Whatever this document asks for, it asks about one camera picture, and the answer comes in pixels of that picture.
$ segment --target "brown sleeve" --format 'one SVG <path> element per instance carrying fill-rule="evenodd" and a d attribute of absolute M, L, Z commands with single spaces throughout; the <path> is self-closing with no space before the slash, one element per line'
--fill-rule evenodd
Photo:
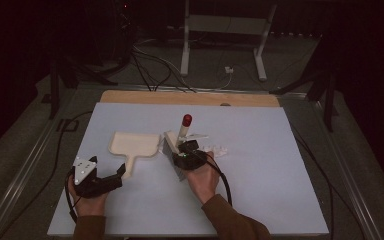
<path fill-rule="evenodd" d="M 202 206 L 202 210 L 213 224 L 221 240 L 271 239 L 266 226 L 236 212 L 219 194 L 208 200 Z"/>
<path fill-rule="evenodd" d="M 105 220 L 106 218 L 104 216 L 78 217 L 73 240 L 104 239 Z"/>

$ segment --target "hand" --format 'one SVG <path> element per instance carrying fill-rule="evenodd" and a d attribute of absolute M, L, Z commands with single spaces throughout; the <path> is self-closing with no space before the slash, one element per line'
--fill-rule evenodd
<path fill-rule="evenodd" d="M 74 190 L 73 175 L 68 178 L 68 191 L 76 203 L 80 196 L 77 196 Z M 104 216 L 105 215 L 105 201 L 107 200 L 108 193 L 102 194 L 95 198 L 81 198 L 76 206 L 77 216 Z"/>
<path fill-rule="evenodd" d="M 215 165 L 213 152 L 208 152 L 207 160 Z M 210 165 L 205 164 L 195 170 L 182 170 L 189 182 L 189 186 L 195 196 L 198 197 L 202 204 L 205 204 L 216 193 L 216 187 L 219 182 L 220 175 Z"/>

